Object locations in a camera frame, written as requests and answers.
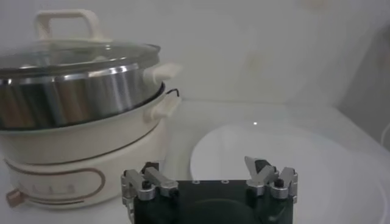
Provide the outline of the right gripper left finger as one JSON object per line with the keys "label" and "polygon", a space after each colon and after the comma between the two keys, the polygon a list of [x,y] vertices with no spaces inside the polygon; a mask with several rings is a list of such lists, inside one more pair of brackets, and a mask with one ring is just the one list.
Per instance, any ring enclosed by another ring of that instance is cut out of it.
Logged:
{"label": "right gripper left finger", "polygon": [[131,201],[134,198],[141,201],[151,201],[158,195],[166,198],[177,198],[179,183],[165,177],[159,171],[157,163],[148,162],[140,172],[135,169],[123,172],[121,193],[123,201]]}

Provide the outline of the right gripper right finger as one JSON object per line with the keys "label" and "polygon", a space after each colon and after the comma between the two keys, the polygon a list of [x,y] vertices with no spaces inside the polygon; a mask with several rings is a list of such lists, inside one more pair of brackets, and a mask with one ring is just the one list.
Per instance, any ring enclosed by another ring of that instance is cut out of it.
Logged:
{"label": "right gripper right finger", "polygon": [[244,157],[244,162],[250,174],[247,186],[259,197],[266,193],[276,200],[291,199],[297,202],[298,173],[291,167],[285,167],[281,172],[265,159]]}

